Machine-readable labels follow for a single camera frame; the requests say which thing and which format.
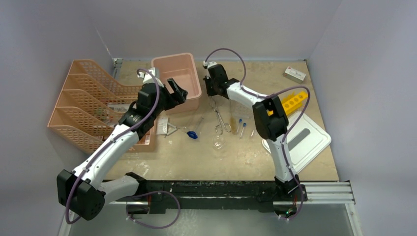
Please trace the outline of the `blue clamp clip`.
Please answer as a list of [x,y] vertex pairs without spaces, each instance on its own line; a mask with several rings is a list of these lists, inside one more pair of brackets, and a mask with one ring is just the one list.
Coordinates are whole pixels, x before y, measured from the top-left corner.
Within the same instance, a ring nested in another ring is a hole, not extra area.
[[187,133],[188,137],[191,138],[191,139],[197,139],[198,138],[198,135],[195,131],[188,131],[186,133]]

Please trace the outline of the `metal crucible tongs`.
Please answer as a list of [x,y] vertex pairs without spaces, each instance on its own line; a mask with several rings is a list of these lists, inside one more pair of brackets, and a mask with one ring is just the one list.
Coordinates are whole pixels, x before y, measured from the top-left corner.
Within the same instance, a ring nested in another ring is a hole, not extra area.
[[218,125],[215,126],[216,134],[217,135],[222,135],[223,134],[223,131],[226,131],[228,133],[231,133],[232,128],[231,128],[230,124],[224,122],[224,120],[223,120],[223,118],[222,118],[222,116],[221,116],[221,114],[219,112],[217,103],[214,100],[214,98],[213,97],[210,97],[209,98],[209,102],[210,102],[210,106],[212,107],[212,109],[215,112],[215,115],[216,115],[216,118],[217,118],[217,121],[218,121]]

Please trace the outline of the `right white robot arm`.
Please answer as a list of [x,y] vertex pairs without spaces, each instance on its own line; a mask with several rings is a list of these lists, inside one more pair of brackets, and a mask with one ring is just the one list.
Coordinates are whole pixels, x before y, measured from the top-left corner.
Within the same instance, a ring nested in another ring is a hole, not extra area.
[[272,156],[277,196],[288,200],[295,193],[304,195],[305,191],[290,163],[286,141],[289,120],[279,97],[257,93],[237,79],[228,78],[223,65],[214,61],[204,61],[203,68],[207,70],[204,81],[209,96],[219,95],[252,109],[255,129],[266,140]]

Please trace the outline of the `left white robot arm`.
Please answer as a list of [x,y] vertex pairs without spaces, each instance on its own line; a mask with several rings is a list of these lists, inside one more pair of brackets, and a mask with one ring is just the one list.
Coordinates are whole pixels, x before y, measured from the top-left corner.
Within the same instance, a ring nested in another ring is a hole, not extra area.
[[67,224],[81,218],[92,220],[107,203],[120,198],[129,196],[134,201],[145,198],[147,188],[131,175],[110,182],[103,180],[121,156],[153,128],[162,111],[186,102],[188,91],[173,78],[167,82],[172,92],[158,78],[145,80],[137,99],[130,103],[104,143],[84,163],[57,175],[58,199],[65,207]]

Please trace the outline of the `pink plastic bin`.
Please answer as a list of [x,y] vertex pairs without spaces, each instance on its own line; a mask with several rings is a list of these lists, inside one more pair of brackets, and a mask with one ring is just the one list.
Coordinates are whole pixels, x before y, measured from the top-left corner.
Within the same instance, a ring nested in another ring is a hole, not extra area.
[[179,87],[188,92],[186,102],[166,111],[166,114],[173,115],[199,108],[202,89],[191,53],[156,57],[151,60],[151,65],[159,70],[161,82],[166,83],[173,78]]

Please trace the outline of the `clear glass tube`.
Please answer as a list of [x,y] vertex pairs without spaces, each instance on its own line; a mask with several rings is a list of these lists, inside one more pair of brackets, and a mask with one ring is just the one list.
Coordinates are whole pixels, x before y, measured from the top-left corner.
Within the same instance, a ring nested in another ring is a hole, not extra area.
[[194,132],[198,133],[198,130],[199,130],[203,121],[204,121],[204,117],[200,117],[200,119],[198,120],[198,122],[196,123],[196,125],[194,127]]

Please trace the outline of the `clear plastic tube rack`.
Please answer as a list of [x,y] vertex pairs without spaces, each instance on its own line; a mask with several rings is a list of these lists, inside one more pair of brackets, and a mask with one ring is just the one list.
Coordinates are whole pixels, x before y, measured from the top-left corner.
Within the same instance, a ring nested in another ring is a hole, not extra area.
[[232,115],[237,118],[250,118],[252,110],[236,101],[231,102]]

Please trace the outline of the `orange compartment organizer tray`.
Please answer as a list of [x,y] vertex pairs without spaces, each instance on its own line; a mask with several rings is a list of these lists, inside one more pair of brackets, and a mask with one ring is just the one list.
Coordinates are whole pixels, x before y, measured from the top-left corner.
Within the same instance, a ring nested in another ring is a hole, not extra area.
[[153,127],[142,137],[128,152],[152,152],[156,149],[156,126],[157,121],[154,121]]

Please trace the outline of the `small glass beaker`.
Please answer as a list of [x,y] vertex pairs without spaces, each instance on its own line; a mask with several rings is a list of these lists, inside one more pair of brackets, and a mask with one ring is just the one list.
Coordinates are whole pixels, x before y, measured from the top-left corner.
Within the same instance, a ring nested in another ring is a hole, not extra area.
[[225,139],[223,135],[215,135],[212,138],[212,147],[214,150],[221,150],[225,145]]

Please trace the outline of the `orange mesh file rack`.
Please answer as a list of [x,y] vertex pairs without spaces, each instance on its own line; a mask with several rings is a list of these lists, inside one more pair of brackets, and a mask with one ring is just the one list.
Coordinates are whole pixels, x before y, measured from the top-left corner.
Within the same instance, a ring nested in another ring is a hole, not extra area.
[[91,59],[75,59],[47,126],[83,152],[93,153],[122,116],[109,106],[130,105],[140,89],[121,84]]

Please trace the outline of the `small white red box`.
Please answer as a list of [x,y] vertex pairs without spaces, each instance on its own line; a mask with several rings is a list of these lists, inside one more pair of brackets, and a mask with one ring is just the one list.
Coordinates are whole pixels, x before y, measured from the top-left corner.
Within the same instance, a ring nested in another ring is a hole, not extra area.
[[297,69],[294,69],[293,67],[288,66],[283,72],[283,76],[293,82],[302,84],[307,75]]

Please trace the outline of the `yellow test tube rack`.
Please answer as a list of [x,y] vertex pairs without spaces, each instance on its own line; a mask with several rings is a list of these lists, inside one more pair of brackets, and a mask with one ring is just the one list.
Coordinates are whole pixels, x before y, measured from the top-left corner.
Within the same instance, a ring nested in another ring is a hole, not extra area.
[[297,94],[293,92],[286,96],[281,102],[285,114],[289,117],[291,114],[293,114],[295,111],[297,111],[303,106],[303,102],[307,98],[308,94],[304,91],[301,91]]

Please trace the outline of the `white plastic tray lid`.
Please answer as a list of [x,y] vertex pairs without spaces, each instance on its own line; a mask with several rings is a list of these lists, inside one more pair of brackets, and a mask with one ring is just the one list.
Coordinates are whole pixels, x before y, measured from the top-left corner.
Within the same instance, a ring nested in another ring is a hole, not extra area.
[[287,136],[288,160],[294,173],[302,171],[330,143],[331,136],[307,114],[303,114]]

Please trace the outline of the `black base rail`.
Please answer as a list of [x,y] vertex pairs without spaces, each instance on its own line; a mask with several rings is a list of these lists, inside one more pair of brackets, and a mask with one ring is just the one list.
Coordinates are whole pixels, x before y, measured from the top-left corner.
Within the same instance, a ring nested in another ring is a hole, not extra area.
[[353,204],[349,182],[302,182],[284,193],[274,180],[142,180],[133,196],[116,201],[126,203],[130,214],[163,214],[168,209],[257,210],[290,218],[301,206],[310,204]]

